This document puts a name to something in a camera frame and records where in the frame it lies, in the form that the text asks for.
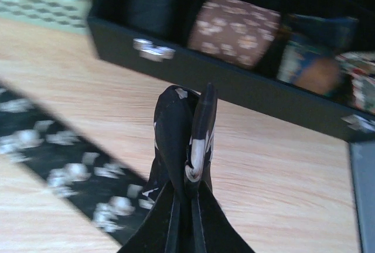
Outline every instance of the folded fabric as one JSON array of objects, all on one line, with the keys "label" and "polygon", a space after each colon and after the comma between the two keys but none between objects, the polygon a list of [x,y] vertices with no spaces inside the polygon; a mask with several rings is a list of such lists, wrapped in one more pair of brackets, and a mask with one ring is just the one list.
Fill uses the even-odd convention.
[{"label": "folded fabric", "polygon": [[333,50],[349,48],[358,20],[350,17],[325,19],[314,16],[289,15],[288,25],[293,32],[309,37]]},{"label": "folded fabric", "polygon": [[320,95],[330,95],[342,81],[340,64],[330,48],[293,33],[277,78]]},{"label": "folded fabric", "polygon": [[251,69],[275,39],[279,19],[279,13],[243,1],[207,0],[188,47]]},{"label": "folded fabric", "polygon": [[201,95],[170,86],[159,96],[155,159],[142,190],[155,203],[118,253],[254,253],[212,193],[217,97],[212,84]]},{"label": "folded fabric", "polygon": [[128,0],[125,21],[133,28],[165,37],[169,34],[175,0]]}]

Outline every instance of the rolled fabric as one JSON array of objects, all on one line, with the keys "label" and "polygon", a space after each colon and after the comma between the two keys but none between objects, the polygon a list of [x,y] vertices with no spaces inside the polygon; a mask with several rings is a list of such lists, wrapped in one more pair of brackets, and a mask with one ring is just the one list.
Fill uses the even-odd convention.
[{"label": "rolled fabric", "polygon": [[330,96],[343,80],[333,51],[293,33],[284,50],[277,78],[311,92]]},{"label": "rolled fabric", "polygon": [[207,0],[190,33],[188,48],[244,69],[269,48],[280,14],[239,0]]},{"label": "rolled fabric", "polygon": [[173,22],[176,0],[127,0],[125,21],[133,28],[166,37]]}]

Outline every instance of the black patterned cloth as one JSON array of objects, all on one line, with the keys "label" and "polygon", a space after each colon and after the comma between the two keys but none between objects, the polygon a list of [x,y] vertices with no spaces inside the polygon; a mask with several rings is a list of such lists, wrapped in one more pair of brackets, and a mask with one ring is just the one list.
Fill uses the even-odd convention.
[{"label": "black patterned cloth", "polygon": [[141,193],[146,180],[2,84],[0,153],[39,175],[121,245],[153,205]]}]

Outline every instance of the storage box compartment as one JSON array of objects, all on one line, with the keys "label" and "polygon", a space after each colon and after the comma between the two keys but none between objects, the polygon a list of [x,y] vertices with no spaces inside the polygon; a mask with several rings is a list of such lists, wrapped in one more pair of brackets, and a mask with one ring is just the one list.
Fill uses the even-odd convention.
[{"label": "storage box compartment", "polygon": [[[136,6],[146,6],[146,0]],[[166,8],[171,14],[163,32],[148,26],[159,20],[160,10],[150,12],[144,28],[140,20],[131,20],[133,0],[95,0],[88,17],[95,47],[101,59],[171,83],[201,90],[207,82],[219,89],[220,98],[285,121],[313,129],[346,141],[354,141],[363,132],[345,121],[358,115],[375,121],[366,113],[276,80],[286,41],[274,40],[253,71],[241,69],[201,52],[187,48],[190,30],[205,0],[171,0]],[[375,49],[375,14],[348,0],[242,0],[285,15],[297,13],[323,18],[351,16],[359,20],[352,51]],[[140,56],[134,39],[144,39],[157,47],[174,51],[171,59],[154,61]]]}]

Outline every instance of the printed fabric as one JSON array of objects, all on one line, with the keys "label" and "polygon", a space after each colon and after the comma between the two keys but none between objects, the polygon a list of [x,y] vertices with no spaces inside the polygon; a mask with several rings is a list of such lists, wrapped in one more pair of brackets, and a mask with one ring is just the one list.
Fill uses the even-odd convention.
[{"label": "printed fabric", "polygon": [[239,0],[207,0],[188,47],[244,69],[253,68],[275,39],[280,14]]},{"label": "printed fabric", "polygon": [[0,153],[39,175],[121,245],[153,206],[141,193],[146,181],[129,166],[2,84]]},{"label": "printed fabric", "polygon": [[154,161],[150,186],[144,189],[156,198],[155,204],[118,253],[254,253],[212,193],[217,96],[210,83],[200,96],[178,86],[160,95],[154,117],[159,160]]},{"label": "printed fabric", "polygon": [[375,113],[375,52],[347,52],[336,56],[352,77],[353,105]]}]

